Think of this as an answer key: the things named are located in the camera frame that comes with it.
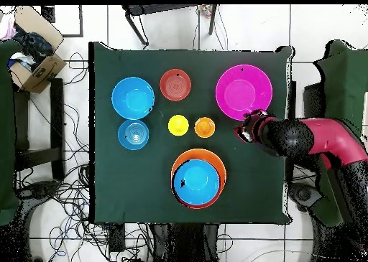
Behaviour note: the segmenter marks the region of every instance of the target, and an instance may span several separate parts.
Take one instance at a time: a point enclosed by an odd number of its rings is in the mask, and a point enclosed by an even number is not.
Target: blue bowl
[[[211,164],[191,159],[176,170],[172,188],[184,203],[202,205],[216,196],[219,185],[219,174]]]
[[[142,121],[127,120],[119,127],[118,139],[123,147],[138,150],[146,145],[149,134],[146,124]]]
[[[155,94],[148,82],[141,78],[124,78],[112,91],[112,106],[123,118],[136,120],[151,112]]]

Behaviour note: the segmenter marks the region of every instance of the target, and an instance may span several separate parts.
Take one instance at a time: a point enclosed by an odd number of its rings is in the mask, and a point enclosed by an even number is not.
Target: black chair
[[[145,41],[143,36],[137,29],[136,25],[132,21],[131,16],[141,16],[145,14],[153,14],[160,11],[170,11],[172,9],[181,9],[183,7],[196,6],[197,4],[146,4],[146,5],[121,5],[125,11],[125,18],[134,30],[135,34],[138,36],[139,40],[144,46],[148,46],[148,40]],[[217,9],[217,4],[212,5],[212,14],[210,20],[210,30],[209,34],[212,35],[213,23],[215,22],[215,13]]]

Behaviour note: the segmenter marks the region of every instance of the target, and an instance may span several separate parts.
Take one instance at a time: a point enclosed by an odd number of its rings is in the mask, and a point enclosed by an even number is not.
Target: pink bowl
[[[244,120],[245,113],[266,110],[272,100],[270,79],[258,67],[236,65],[228,69],[216,86],[218,106],[229,118]]]

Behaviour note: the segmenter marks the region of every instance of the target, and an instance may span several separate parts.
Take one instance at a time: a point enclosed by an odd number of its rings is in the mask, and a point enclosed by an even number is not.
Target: floor
[[[216,34],[208,35],[209,19],[201,17],[201,50],[254,50],[273,51],[279,46],[292,45],[295,48],[293,58],[292,79],[297,82],[296,116],[303,117],[303,87],[321,80],[313,61],[323,57],[325,45],[332,39],[343,39],[356,48],[368,44],[368,5],[221,5],[222,21],[216,15]],[[55,26],[66,36],[56,53],[67,65],[58,75],[64,82],[87,76],[78,83],[65,86],[65,104],[76,108],[80,115],[78,137],[88,143],[88,42],[103,42],[114,49],[140,50],[142,45],[132,28],[128,25],[121,6],[82,6],[83,23],[80,23],[78,6],[56,6]],[[134,23],[141,30],[139,18]],[[149,39],[149,50],[198,48],[198,31],[194,40],[198,17],[196,9],[185,8],[166,11],[142,17],[142,24]],[[34,104],[50,118],[50,100],[48,89],[42,94],[32,94]],[[50,126],[30,103],[29,140],[31,149],[50,146]],[[65,108],[74,120],[76,113],[69,107]],[[65,152],[68,159],[79,145],[73,135],[73,122],[65,116],[66,141],[70,147]],[[88,153],[76,152],[78,162],[88,163]],[[75,160],[66,161],[66,168],[75,166]],[[28,181],[36,182],[51,178],[50,165],[35,167]],[[70,181],[77,174],[69,176]],[[311,259],[313,233],[308,215],[297,210],[291,201],[287,203],[287,211],[293,218],[291,224],[260,225],[260,224],[228,224],[221,225],[218,239],[220,262],[308,262]],[[30,243],[34,256],[41,256],[48,261],[54,253],[51,241],[58,242],[58,230],[52,229],[65,223],[68,216],[57,202],[51,200],[35,211],[31,229]],[[126,231],[137,228],[135,224],[126,225]],[[127,245],[135,245],[138,232],[127,237]],[[73,262],[107,262],[98,248],[89,243],[82,245],[80,238],[65,241],[63,250],[68,254],[56,256],[53,262],[70,262],[71,254],[79,248],[78,258]],[[139,255],[145,258],[144,248]]]

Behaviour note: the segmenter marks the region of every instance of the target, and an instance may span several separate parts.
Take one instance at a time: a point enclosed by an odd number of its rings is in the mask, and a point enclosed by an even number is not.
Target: red bowl
[[[168,70],[160,80],[161,93],[168,99],[178,101],[186,98],[191,88],[187,73],[179,69]]]

